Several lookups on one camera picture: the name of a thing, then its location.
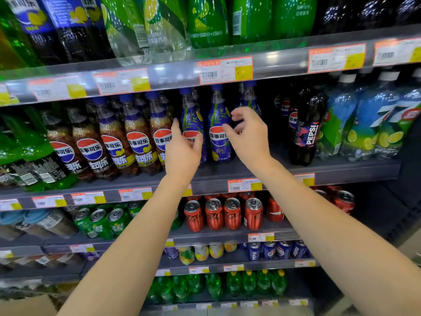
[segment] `soda can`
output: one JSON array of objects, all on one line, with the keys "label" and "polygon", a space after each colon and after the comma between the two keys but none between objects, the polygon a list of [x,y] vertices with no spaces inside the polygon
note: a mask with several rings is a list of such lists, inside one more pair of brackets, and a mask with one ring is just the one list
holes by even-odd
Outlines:
[{"label": "soda can", "polygon": [[116,208],[108,214],[108,224],[116,235],[120,235],[131,221],[130,215],[121,208]]},{"label": "soda can", "polygon": [[231,230],[241,226],[241,206],[237,198],[230,197],[225,201],[224,219],[225,225]]},{"label": "soda can", "polygon": [[287,260],[291,254],[292,241],[280,241],[276,246],[276,255],[280,260]]},{"label": "soda can", "polygon": [[146,201],[130,202],[127,210],[132,218],[135,218],[139,214],[140,210],[145,206]]},{"label": "soda can", "polygon": [[212,230],[220,230],[224,227],[222,206],[217,198],[212,198],[206,202],[205,212],[209,228]]},{"label": "soda can", "polygon": [[294,244],[292,246],[292,257],[293,258],[303,258],[306,256],[308,249],[306,244],[300,239],[298,241],[294,241]]},{"label": "soda can", "polygon": [[209,195],[205,195],[205,200],[208,201],[208,200],[210,200],[212,198],[218,198],[220,196],[221,196],[220,194],[209,194]]},{"label": "soda can", "polygon": [[89,215],[91,214],[90,209],[82,208],[75,215],[73,215],[73,222],[76,226],[85,234],[87,234],[90,238],[97,237],[98,234],[94,230],[89,221]]},{"label": "soda can", "polygon": [[237,243],[224,243],[224,249],[228,253],[231,253],[237,249]]},{"label": "soda can", "polygon": [[273,199],[273,196],[269,196],[267,201],[267,218],[269,218],[272,222],[280,222],[284,219],[285,215],[281,210],[281,207],[278,203]]},{"label": "soda can", "polygon": [[263,248],[263,257],[266,260],[271,260],[272,258],[275,257],[276,242],[265,242],[262,248]]},{"label": "soda can", "polygon": [[179,246],[177,250],[184,265],[190,265],[194,262],[194,250],[191,246]]},{"label": "soda can", "polygon": [[197,195],[197,196],[186,196],[186,200],[187,201],[200,201],[201,198],[202,198],[201,195]]},{"label": "soda can", "polygon": [[328,199],[328,194],[325,191],[322,191],[322,190],[314,190],[314,191],[320,196],[323,196],[325,199]]},{"label": "soda can", "polygon": [[202,208],[198,201],[188,201],[184,206],[184,214],[186,214],[187,225],[192,232],[199,232],[205,227]]},{"label": "soda can", "polygon": [[338,191],[334,205],[349,214],[355,207],[355,196],[348,191]]},{"label": "soda can", "polygon": [[213,258],[220,258],[224,255],[224,246],[220,243],[209,244],[209,254]]},{"label": "soda can", "polygon": [[194,245],[194,255],[198,261],[205,261],[209,257],[208,245]]},{"label": "soda can", "polygon": [[245,202],[244,225],[251,230],[258,230],[263,222],[263,205],[255,197]]},{"label": "soda can", "polygon": [[175,247],[164,247],[164,252],[170,260],[174,260],[178,257],[178,251]]},{"label": "soda can", "polygon": [[246,200],[248,200],[249,198],[255,197],[256,193],[255,192],[242,192],[239,193],[237,197],[241,198],[244,200],[244,202]]},{"label": "soda can", "polygon": [[121,208],[123,210],[127,210],[127,207],[128,207],[127,202],[119,202],[119,203],[114,203],[113,209]]},{"label": "soda can", "polygon": [[115,233],[107,220],[107,212],[104,209],[98,209],[93,212],[89,220],[99,237],[103,239],[113,239],[115,237]]},{"label": "soda can", "polygon": [[259,260],[260,258],[260,243],[249,243],[248,244],[248,259],[250,261]]}]

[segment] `hand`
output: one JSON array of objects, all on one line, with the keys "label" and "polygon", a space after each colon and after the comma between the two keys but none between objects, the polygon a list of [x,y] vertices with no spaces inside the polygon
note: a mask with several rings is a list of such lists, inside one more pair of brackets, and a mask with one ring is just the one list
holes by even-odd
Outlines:
[{"label": "hand", "polygon": [[177,119],[171,127],[173,138],[166,145],[165,170],[167,175],[179,179],[192,180],[202,157],[203,135],[198,133],[194,143],[185,138]]},{"label": "hand", "polygon": [[269,143],[267,139],[267,125],[255,111],[248,106],[236,108],[231,112],[233,121],[242,121],[234,129],[228,124],[222,124],[232,147],[239,159],[252,171],[259,169],[266,159],[269,159]]}]

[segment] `red can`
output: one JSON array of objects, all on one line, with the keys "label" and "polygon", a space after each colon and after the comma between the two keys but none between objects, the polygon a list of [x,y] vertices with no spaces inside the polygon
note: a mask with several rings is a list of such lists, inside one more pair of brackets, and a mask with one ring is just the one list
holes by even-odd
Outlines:
[{"label": "red can", "polygon": [[267,201],[267,218],[272,222],[280,222],[284,219],[285,214],[282,212],[281,207],[273,199],[273,196],[269,196]]},{"label": "red can", "polygon": [[355,196],[348,191],[338,191],[334,199],[334,205],[350,214],[355,207]]},{"label": "red can", "polygon": [[184,206],[184,214],[192,232],[199,232],[205,227],[202,208],[198,201],[188,201]]},{"label": "red can", "polygon": [[224,215],[222,213],[221,201],[217,198],[211,198],[206,202],[205,206],[206,221],[209,228],[220,230],[224,227]]},{"label": "red can", "polygon": [[263,222],[263,205],[255,197],[245,202],[244,225],[251,230],[258,230]]},{"label": "red can", "polygon": [[228,198],[224,203],[225,225],[236,230],[241,226],[241,206],[239,200],[235,197]]},{"label": "red can", "polygon": [[242,198],[245,202],[249,198],[255,197],[255,195],[256,195],[255,192],[242,192],[242,193],[238,194],[238,197]]},{"label": "red can", "polygon": [[201,198],[202,198],[201,195],[198,195],[198,196],[186,196],[186,200],[187,201],[200,201]]},{"label": "red can", "polygon": [[205,195],[205,200],[208,201],[208,200],[210,200],[212,198],[218,198],[220,196],[221,196],[220,194],[209,194],[209,195]]}]

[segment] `blue can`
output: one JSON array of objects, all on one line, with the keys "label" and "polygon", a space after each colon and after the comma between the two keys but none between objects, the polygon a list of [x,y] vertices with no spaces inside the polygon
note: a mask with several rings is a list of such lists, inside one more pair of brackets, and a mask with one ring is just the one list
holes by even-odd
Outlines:
[{"label": "blue can", "polygon": [[231,122],[231,115],[222,97],[222,84],[211,86],[213,91],[212,104],[208,114],[209,138],[214,161],[229,160],[231,158],[231,143],[225,134],[222,124]]},{"label": "blue can", "polygon": [[275,252],[276,252],[275,242],[265,242],[262,248],[263,248],[263,257],[266,260],[271,260],[273,257],[275,257]]},{"label": "blue can", "polygon": [[308,249],[306,244],[300,239],[295,241],[292,246],[292,257],[293,258],[304,258]]},{"label": "blue can", "polygon": [[253,260],[259,260],[260,258],[260,243],[249,243],[248,244],[248,259],[252,262]]},{"label": "blue can", "polygon": [[280,260],[287,260],[292,250],[291,241],[280,241],[276,246],[276,255],[278,255]]},{"label": "blue can", "polygon": [[164,247],[164,252],[170,260],[178,257],[178,251],[175,247]]}]

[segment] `right hand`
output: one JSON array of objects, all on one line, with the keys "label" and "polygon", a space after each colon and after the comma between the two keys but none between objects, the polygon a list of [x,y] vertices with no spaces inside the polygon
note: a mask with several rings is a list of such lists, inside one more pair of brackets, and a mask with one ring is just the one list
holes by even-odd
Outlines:
[{"label": "right hand", "polygon": [[255,173],[262,161],[271,158],[267,138],[267,125],[248,106],[238,107],[231,114],[233,121],[244,121],[234,129],[228,124],[222,124],[222,128],[239,159],[250,171]]}]

